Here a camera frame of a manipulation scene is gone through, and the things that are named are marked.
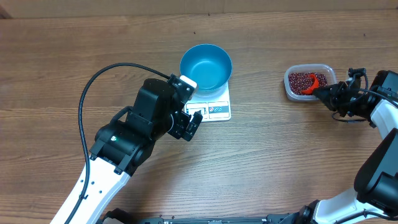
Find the orange measuring scoop blue handle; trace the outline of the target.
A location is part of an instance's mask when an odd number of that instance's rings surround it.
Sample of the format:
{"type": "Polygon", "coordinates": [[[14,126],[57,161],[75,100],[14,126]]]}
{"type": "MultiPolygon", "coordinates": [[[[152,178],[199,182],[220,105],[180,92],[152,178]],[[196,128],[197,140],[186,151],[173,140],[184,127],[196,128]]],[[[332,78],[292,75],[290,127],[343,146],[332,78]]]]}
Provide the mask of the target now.
{"type": "Polygon", "coordinates": [[[310,73],[307,75],[307,80],[311,80],[312,84],[305,90],[301,91],[303,95],[312,95],[313,91],[319,87],[319,81],[317,76],[314,73],[310,73]]]}

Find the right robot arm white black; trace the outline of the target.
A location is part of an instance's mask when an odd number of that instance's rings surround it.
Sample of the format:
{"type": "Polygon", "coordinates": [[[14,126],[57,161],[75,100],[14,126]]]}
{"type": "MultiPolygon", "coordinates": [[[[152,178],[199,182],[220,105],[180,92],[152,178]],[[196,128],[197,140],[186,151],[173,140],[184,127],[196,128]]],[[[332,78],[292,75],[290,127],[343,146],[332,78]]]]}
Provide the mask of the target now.
{"type": "Polygon", "coordinates": [[[341,121],[350,116],[354,122],[369,122],[382,141],[359,169],[353,188],[315,200],[281,223],[397,221],[397,73],[381,70],[364,88],[365,68],[349,68],[348,76],[344,82],[314,89],[313,94],[341,121]]]}

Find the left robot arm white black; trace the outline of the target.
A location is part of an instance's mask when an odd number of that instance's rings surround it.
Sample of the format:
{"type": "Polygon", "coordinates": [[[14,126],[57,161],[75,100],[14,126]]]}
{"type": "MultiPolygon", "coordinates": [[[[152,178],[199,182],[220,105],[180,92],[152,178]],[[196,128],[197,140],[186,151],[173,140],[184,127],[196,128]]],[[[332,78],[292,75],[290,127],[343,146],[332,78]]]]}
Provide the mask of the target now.
{"type": "Polygon", "coordinates": [[[96,223],[108,203],[150,157],[164,134],[190,141],[203,116],[183,112],[198,85],[186,76],[149,78],[133,106],[118,112],[96,133],[89,164],[52,223],[96,223]]]}

